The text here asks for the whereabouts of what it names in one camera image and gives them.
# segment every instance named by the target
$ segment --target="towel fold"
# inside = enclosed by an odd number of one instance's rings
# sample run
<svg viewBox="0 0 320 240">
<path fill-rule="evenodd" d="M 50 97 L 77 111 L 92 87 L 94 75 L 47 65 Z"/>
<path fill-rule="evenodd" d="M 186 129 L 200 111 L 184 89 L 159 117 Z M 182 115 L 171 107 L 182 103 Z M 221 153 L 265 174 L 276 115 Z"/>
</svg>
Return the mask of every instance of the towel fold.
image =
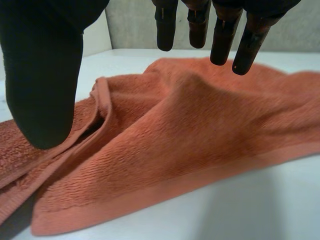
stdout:
<svg viewBox="0 0 320 240">
<path fill-rule="evenodd" d="M 320 73 L 163 58 L 98 78 L 64 143 L 0 123 L 0 223 L 37 189 L 31 230 L 79 230 L 218 180 L 320 153 Z"/>
</svg>

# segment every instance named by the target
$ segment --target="white surface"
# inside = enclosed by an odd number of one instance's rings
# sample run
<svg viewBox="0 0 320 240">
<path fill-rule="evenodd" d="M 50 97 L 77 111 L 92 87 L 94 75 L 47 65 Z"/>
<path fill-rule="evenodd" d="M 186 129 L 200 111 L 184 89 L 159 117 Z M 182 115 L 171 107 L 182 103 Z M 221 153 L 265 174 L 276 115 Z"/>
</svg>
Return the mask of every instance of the white surface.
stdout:
<svg viewBox="0 0 320 240">
<path fill-rule="evenodd" d="M 83 33 L 83 56 L 111 50 L 111 40 L 105 11 Z"/>
<path fill-rule="evenodd" d="M 86 98 L 100 76 L 142 73 L 159 57 L 209 54 L 199 50 L 118 49 L 85 57 L 76 99 Z M 290 73 L 320 71 L 320 54 L 313 53 L 259 53 L 256 62 Z M 1 95 L 4 85 L 0 86 Z M 8 110 L 2 110 L 5 108 L 0 99 L 0 121 L 11 118 Z M 0 227 L 0 239 L 318 240 L 319 169 L 319 155 L 306 157 L 232 177 L 94 227 L 49 237 L 30 234 L 29 200 Z"/>
</svg>

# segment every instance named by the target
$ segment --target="orange towel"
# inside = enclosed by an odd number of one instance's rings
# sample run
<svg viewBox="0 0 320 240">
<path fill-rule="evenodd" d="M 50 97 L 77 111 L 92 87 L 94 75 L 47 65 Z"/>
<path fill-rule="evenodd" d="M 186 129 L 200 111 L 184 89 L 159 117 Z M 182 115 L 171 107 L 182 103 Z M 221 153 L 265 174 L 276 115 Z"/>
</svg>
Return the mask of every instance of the orange towel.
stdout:
<svg viewBox="0 0 320 240">
<path fill-rule="evenodd" d="M 246 171 L 320 153 L 320 74 L 160 59 L 101 77 L 60 146 L 0 123 L 0 223 L 39 189 L 31 229 L 86 228 Z"/>
</svg>

